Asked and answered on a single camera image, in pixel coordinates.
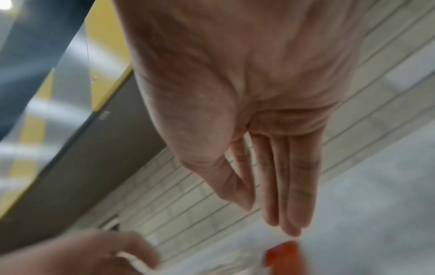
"white tile wall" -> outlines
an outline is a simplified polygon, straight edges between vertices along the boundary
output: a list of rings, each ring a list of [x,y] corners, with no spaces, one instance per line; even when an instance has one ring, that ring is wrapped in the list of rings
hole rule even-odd
[[[324,140],[320,183],[435,119],[434,76],[402,93],[385,85],[386,73],[434,38],[434,25],[435,0],[379,0],[370,9],[360,65]],[[118,214],[123,230],[158,239],[157,249],[170,265],[260,219],[259,207],[246,213],[220,200],[165,149],[71,230],[97,227]],[[146,270],[138,261],[134,265]]]

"orange object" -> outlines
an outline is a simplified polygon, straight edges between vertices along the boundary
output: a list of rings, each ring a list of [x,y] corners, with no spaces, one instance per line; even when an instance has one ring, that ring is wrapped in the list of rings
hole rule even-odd
[[[266,251],[266,267],[273,275],[308,275],[298,243],[285,242]]]

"human hand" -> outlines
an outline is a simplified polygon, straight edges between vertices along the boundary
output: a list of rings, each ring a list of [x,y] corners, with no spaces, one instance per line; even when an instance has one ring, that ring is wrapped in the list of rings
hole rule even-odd
[[[139,275],[127,252],[154,269],[159,255],[135,232],[91,231],[61,237],[0,258],[0,275]]]
[[[221,198],[297,236],[312,219],[322,136],[355,66],[364,0],[113,0],[151,118]],[[238,175],[224,157],[230,149]]]

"palm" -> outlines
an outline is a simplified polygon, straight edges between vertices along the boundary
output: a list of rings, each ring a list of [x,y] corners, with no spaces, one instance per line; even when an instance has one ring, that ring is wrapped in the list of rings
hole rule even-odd
[[[116,4],[145,102],[182,164],[249,209],[249,131],[264,218],[298,235],[314,211],[322,134],[352,72],[363,2]]]

